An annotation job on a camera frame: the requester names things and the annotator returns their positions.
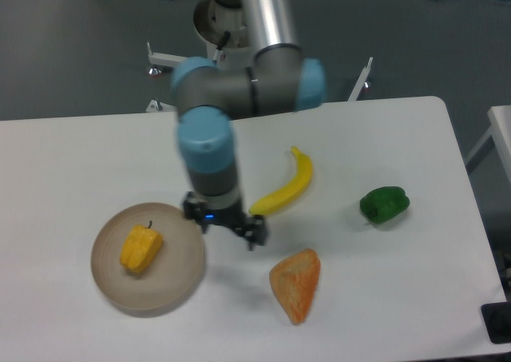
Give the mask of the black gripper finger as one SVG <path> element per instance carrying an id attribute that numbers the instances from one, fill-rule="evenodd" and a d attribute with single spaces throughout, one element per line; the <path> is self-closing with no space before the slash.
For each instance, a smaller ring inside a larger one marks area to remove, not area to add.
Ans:
<path id="1" fill-rule="evenodd" d="M 241 224 L 236 226 L 235 233 L 245 239 L 249 251 L 253 251 L 256 246 L 265 246 L 268 238 L 265 217 L 262 215 L 244 217 Z"/>
<path id="2" fill-rule="evenodd" d="M 205 234 L 208 230 L 208 222 L 206 221 L 206 204 L 196 196 L 192 191 L 185 194 L 182 209 L 184 218 L 189 221 L 194 221 Z"/>

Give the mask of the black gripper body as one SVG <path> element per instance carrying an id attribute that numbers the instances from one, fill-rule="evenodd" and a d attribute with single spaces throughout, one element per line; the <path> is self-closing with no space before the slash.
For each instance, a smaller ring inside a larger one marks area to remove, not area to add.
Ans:
<path id="1" fill-rule="evenodd" d="M 198 194 L 196 196 L 206 204 L 208 227 L 210 225 L 222 226 L 235 232 L 236 226 L 240 225 L 244 217 L 247 216 L 244 212 L 241 196 L 237 196 L 222 207 L 215 207 L 211 198 L 207 201 Z"/>

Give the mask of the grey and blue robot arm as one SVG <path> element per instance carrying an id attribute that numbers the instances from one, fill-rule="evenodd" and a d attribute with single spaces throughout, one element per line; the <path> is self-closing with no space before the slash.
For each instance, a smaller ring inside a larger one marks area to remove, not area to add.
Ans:
<path id="1" fill-rule="evenodd" d="M 192 57 L 172 72 L 177 144 L 192 185 L 183 210 L 202 229 L 225 227 L 253 247 L 265 243 L 268 231 L 261 215 L 244 212 L 231 123 L 320 106 L 326 75 L 320 61 L 303 56 L 288 0 L 213 1 L 241 12 L 252 63 L 221 69 Z"/>

